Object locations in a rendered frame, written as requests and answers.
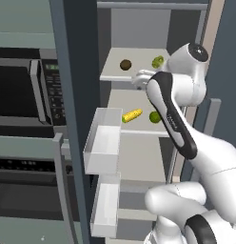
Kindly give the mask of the grey-green wall cupboard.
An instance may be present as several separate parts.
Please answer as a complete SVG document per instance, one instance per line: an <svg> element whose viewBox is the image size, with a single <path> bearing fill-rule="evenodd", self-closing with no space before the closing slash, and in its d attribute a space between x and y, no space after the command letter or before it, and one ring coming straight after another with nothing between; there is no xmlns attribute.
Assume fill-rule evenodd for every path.
<svg viewBox="0 0 236 244"><path fill-rule="evenodd" d="M0 0L0 48L54 49L49 0Z"/></svg>

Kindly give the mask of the large white door bin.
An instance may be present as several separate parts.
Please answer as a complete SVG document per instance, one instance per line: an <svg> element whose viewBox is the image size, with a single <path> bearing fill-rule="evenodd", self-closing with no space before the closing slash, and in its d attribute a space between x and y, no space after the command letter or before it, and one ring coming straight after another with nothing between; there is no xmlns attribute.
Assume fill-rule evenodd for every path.
<svg viewBox="0 0 236 244"><path fill-rule="evenodd" d="M116 173L123 110L97 108L83 150L85 173Z"/></svg>

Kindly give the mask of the small white door bin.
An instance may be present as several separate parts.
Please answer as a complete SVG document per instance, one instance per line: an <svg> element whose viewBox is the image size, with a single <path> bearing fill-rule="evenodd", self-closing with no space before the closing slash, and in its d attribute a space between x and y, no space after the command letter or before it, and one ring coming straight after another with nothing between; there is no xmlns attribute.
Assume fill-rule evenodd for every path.
<svg viewBox="0 0 236 244"><path fill-rule="evenodd" d="M99 176L90 219L93 237L116 237L120 183L120 173Z"/></svg>

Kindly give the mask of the yellow corn cob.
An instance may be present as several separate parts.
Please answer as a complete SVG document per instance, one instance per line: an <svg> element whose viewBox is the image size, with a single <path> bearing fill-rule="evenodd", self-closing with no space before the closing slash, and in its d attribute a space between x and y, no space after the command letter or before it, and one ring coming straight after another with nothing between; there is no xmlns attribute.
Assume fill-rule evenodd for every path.
<svg viewBox="0 0 236 244"><path fill-rule="evenodd" d="M131 120L140 116L142 113L143 113L143 111L141 109L137 109L137 110L127 112L127 113L122 115L122 122L123 123L130 122Z"/></svg>

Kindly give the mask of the grey freezer cabinet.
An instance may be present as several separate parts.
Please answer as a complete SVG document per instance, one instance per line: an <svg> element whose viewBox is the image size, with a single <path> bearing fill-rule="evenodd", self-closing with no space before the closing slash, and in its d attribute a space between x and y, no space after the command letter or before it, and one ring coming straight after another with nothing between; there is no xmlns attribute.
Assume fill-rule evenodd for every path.
<svg viewBox="0 0 236 244"><path fill-rule="evenodd" d="M111 48L165 49L168 54L187 42L213 50L225 0L98 0L101 72ZM102 81L101 105L112 90L137 90L130 82ZM168 137L121 134L122 174L119 209L145 210L148 188L177 181L183 157ZM154 221L120 219L117 236L106 244L143 244Z"/></svg>

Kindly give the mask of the green lime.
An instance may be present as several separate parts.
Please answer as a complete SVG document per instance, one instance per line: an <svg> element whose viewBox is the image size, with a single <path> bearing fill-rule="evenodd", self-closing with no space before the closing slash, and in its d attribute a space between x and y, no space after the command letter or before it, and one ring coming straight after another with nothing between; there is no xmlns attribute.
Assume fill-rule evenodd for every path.
<svg viewBox="0 0 236 244"><path fill-rule="evenodd" d="M158 112L151 112L149 114L149 120L151 123L157 124L161 121L161 116Z"/></svg>

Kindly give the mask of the brown kiwi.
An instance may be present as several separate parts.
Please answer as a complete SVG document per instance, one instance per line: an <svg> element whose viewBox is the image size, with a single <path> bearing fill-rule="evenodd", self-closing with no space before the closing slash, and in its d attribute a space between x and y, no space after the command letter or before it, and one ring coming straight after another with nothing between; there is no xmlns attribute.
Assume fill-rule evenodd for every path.
<svg viewBox="0 0 236 244"><path fill-rule="evenodd" d="M128 59L122 60L121 63L120 63L120 68L123 71L128 71L131 68L131 61L128 60Z"/></svg>

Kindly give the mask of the dark grey fridge door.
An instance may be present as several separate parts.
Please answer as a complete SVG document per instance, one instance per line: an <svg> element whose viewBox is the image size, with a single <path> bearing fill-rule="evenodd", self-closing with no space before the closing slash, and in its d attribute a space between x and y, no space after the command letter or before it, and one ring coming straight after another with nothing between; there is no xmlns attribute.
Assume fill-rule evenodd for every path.
<svg viewBox="0 0 236 244"><path fill-rule="evenodd" d="M196 112L193 127L204 130L210 99L222 103L213 135L236 148L236 0L225 0L206 75L207 93Z"/></svg>

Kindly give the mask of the green broccoli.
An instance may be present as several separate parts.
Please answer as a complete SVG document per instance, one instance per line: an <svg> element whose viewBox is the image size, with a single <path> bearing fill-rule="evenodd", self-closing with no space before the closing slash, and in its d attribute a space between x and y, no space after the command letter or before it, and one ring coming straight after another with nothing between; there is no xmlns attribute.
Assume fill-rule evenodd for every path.
<svg viewBox="0 0 236 244"><path fill-rule="evenodd" d="M154 69L158 69L164 64L164 62L165 62L164 57L162 55L159 55L152 60L151 66Z"/></svg>

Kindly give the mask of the white freezer rack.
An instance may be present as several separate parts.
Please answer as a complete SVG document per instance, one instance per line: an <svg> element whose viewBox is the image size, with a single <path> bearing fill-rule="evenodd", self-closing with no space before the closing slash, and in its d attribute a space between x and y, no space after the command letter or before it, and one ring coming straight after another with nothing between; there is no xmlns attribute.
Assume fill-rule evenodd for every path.
<svg viewBox="0 0 236 244"><path fill-rule="evenodd" d="M100 79L130 82L139 70L153 71L152 60L159 55L162 55L164 60L169 58L165 49L111 48ZM120 63L124 59L131 62L131 68L128 71L120 68Z"/></svg>
<svg viewBox="0 0 236 244"><path fill-rule="evenodd" d="M120 219L131 219L131 220L145 220L145 221L156 220L156 216L154 214L151 214L147 210L119 209L118 217Z"/></svg>
<svg viewBox="0 0 236 244"><path fill-rule="evenodd" d="M110 92L109 108L120 108L123 113L141 109L143 112L130 122L123 123L122 133L156 135L168 137L167 130L162 122L153 124L149 120L149 114L154 110L144 91L112 90Z"/></svg>

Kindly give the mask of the black microwave oven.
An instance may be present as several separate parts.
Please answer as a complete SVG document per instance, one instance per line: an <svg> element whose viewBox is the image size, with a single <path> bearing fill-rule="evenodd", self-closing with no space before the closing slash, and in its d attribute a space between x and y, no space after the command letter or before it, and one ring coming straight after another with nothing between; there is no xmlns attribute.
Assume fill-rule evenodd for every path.
<svg viewBox="0 0 236 244"><path fill-rule="evenodd" d="M40 65L40 89L48 124L39 121L30 61ZM0 48L0 135L53 138L68 134L57 61L52 49Z"/></svg>

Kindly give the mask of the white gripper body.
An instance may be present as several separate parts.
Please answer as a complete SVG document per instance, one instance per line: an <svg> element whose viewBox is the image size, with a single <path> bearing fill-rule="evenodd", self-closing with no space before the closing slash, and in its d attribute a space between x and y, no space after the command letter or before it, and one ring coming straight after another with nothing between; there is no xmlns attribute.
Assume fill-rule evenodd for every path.
<svg viewBox="0 0 236 244"><path fill-rule="evenodd" d="M140 70L132 77L131 83L137 90L143 90L148 83L148 80L155 74L155 71Z"/></svg>

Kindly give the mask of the dark grey freezer door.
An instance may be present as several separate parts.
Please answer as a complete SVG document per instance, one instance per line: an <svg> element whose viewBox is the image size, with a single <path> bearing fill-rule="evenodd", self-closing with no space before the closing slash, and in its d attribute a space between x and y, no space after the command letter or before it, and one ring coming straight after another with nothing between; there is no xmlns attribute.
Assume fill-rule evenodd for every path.
<svg viewBox="0 0 236 244"><path fill-rule="evenodd" d="M96 178L85 174L83 149L100 105L96 0L49 0L62 83L70 155L83 244L105 244L90 235Z"/></svg>

